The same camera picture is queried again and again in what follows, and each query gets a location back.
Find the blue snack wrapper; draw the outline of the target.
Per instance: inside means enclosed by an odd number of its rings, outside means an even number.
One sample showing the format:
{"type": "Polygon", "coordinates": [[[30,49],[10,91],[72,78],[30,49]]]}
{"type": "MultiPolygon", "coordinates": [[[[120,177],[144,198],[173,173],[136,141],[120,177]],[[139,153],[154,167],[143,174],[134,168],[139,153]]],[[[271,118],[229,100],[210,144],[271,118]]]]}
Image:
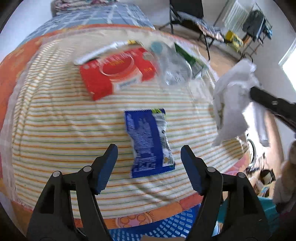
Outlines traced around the blue snack wrapper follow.
{"type": "Polygon", "coordinates": [[[163,108],[125,111],[126,131],[134,155],[132,178],[158,175],[175,169],[167,125],[163,108]]]}

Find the white plastic bag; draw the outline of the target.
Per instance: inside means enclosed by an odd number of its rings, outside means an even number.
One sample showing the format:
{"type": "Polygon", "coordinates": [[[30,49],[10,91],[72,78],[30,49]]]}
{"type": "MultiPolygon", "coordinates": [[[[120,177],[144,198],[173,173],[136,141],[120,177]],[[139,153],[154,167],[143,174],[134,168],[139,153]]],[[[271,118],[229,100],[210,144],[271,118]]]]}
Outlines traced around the white plastic bag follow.
{"type": "Polygon", "coordinates": [[[213,111],[218,135],[213,146],[243,135],[248,124],[244,111],[253,102],[251,88],[260,87],[254,75],[256,65],[248,59],[239,61],[216,82],[213,93],[213,111]]]}

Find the red tissue box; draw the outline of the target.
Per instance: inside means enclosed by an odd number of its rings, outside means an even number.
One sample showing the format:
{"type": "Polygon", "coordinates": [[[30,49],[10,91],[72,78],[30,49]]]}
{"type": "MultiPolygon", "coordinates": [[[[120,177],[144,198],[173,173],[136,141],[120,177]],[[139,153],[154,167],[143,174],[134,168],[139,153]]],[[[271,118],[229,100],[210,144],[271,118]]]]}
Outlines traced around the red tissue box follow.
{"type": "Polygon", "coordinates": [[[83,83],[93,100],[152,80],[156,72],[152,54],[143,47],[117,51],[80,66],[83,83]]]}

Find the green white milk carton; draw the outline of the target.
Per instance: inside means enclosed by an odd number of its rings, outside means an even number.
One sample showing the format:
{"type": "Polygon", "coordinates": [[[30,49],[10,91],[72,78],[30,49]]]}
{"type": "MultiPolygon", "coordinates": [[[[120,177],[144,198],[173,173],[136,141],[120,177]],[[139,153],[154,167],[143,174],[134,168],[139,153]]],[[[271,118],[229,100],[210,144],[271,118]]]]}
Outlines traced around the green white milk carton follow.
{"type": "Polygon", "coordinates": [[[184,48],[177,43],[174,43],[175,51],[181,55],[191,66],[192,79],[202,76],[204,70],[208,69],[208,66],[200,59],[190,55],[184,48]]]}

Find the clear plastic bottle teal cap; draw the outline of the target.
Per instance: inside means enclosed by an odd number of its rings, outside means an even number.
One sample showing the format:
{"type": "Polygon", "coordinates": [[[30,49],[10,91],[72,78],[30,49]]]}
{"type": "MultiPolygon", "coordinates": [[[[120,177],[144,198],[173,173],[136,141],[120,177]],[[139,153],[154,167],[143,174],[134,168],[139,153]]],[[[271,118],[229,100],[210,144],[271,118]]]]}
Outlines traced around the clear plastic bottle teal cap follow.
{"type": "Polygon", "coordinates": [[[175,49],[162,41],[154,41],[150,50],[157,64],[161,85],[173,87],[186,84],[192,79],[190,64],[175,49]]]}

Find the blue plastic laundry basket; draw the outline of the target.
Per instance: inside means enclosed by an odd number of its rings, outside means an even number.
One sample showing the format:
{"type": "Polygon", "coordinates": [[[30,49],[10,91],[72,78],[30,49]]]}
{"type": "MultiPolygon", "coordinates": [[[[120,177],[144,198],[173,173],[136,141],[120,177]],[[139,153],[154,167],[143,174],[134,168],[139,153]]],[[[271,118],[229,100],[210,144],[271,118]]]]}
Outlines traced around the blue plastic laundry basket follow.
{"type": "Polygon", "coordinates": [[[113,240],[121,241],[140,240],[144,235],[160,238],[186,238],[197,219],[200,207],[201,204],[198,204],[193,208],[157,222],[135,227],[112,229],[109,230],[109,233],[113,240]]]}

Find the black clothes rack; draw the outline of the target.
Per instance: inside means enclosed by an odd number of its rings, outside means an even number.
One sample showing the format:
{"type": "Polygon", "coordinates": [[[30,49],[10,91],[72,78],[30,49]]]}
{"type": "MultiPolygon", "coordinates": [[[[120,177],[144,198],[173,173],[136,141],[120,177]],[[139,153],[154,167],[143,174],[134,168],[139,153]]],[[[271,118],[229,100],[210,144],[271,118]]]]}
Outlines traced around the black clothes rack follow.
{"type": "Polygon", "coordinates": [[[256,1],[226,1],[214,26],[220,27],[224,44],[253,61],[265,39],[273,37],[273,26],[256,1]]]}

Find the yellow box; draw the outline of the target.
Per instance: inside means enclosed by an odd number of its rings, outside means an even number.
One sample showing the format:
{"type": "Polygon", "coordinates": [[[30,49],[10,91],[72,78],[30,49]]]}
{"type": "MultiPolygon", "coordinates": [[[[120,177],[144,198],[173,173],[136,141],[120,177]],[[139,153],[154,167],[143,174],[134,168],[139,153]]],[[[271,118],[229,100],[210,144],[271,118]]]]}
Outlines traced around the yellow box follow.
{"type": "Polygon", "coordinates": [[[243,41],[232,31],[228,31],[224,43],[238,52],[244,45],[243,41]]]}

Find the dark hanging garment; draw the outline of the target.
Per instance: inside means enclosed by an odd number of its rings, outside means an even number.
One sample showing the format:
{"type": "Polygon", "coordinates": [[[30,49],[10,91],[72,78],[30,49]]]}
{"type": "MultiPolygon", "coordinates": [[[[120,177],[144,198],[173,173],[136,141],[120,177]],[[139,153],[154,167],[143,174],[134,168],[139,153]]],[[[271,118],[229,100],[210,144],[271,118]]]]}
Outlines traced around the dark hanging garment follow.
{"type": "Polygon", "coordinates": [[[264,33],[269,39],[272,39],[272,25],[260,10],[251,11],[242,27],[243,32],[252,37],[253,41],[259,39],[261,33],[264,33]]]}

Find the striped hanging towel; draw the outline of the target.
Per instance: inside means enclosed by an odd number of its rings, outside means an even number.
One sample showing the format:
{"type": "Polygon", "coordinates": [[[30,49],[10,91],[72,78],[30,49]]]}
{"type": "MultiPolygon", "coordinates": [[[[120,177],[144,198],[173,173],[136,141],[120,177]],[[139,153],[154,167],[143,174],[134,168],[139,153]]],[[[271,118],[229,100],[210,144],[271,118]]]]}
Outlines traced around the striped hanging towel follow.
{"type": "Polygon", "coordinates": [[[224,27],[235,32],[242,28],[248,15],[249,11],[246,10],[239,1],[234,1],[227,9],[222,22],[224,27]]]}

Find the striped clothes on chair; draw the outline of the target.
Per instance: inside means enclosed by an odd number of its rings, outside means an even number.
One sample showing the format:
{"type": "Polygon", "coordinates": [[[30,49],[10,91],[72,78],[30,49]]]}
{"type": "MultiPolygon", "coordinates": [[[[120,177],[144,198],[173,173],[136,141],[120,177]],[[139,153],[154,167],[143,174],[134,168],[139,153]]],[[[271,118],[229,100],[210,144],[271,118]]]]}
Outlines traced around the striped clothes on chair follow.
{"type": "Polygon", "coordinates": [[[201,32],[214,40],[224,42],[224,36],[222,34],[222,30],[219,27],[209,25],[204,19],[197,18],[181,11],[178,12],[178,15],[180,16],[183,27],[189,28],[190,30],[196,32],[201,32]]]}

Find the white long wrapper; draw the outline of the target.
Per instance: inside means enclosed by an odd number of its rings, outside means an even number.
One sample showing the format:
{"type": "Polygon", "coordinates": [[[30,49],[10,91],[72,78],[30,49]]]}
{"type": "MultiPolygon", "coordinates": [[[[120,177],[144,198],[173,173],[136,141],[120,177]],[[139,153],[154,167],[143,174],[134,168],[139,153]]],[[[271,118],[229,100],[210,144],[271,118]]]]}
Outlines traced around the white long wrapper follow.
{"type": "Polygon", "coordinates": [[[84,53],[82,55],[79,55],[78,57],[75,57],[72,62],[74,65],[83,65],[86,62],[93,60],[97,58],[98,56],[108,53],[110,51],[115,51],[122,49],[126,46],[140,46],[142,47],[142,43],[135,41],[135,40],[127,40],[127,41],[116,41],[109,45],[106,45],[104,47],[97,48],[95,50],[89,51],[87,53],[84,53]]]}

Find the black folding chair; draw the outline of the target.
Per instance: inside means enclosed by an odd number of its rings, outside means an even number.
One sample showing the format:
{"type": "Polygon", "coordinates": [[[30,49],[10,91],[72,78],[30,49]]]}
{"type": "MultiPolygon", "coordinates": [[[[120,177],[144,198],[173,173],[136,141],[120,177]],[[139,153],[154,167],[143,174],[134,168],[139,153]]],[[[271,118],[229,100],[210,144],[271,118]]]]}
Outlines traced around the black folding chair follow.
{"type": "Polygon", "coordinates": [[[169,22],[159,27],[159,30],[170,26],[171,34],[174,34],[174,25],[180,25],[186,29],[200,34],[200,39],[204,39],[208,59],[210,47],[214,41],[224,42],[222,30],[219,27],[209,25],[204,20],[204,9],[202,0],[170,0],[169,22]]]}

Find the blue plaid mattress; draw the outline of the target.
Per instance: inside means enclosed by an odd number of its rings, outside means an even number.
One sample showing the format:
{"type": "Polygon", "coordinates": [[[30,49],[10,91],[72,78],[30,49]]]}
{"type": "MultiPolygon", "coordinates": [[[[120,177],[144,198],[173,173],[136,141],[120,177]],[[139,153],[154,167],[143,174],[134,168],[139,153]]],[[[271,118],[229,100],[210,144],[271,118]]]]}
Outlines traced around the blue plaid mattress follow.
{"type": "Polygon", "coordinates": [[[93,6],[57,14],[43,25],[30,33],[20,44],[36,37],[79,25],[119,24],[154,29],[147,16],[135,4],[114,3],[111,5],[93,6]]]}

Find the folded floral quilt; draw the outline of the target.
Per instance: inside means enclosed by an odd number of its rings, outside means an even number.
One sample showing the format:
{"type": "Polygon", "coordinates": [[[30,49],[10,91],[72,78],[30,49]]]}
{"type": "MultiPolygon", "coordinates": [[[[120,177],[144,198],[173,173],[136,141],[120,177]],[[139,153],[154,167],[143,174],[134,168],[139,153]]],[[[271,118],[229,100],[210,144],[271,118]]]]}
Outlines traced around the folded floral quilt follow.
{"type": "Polygon", "coordinates": [[[116,0],[55,0],[51,2],[52,16],[71,11],[90,9],[94,6],[107,6],[118,3],[116,0]]]}

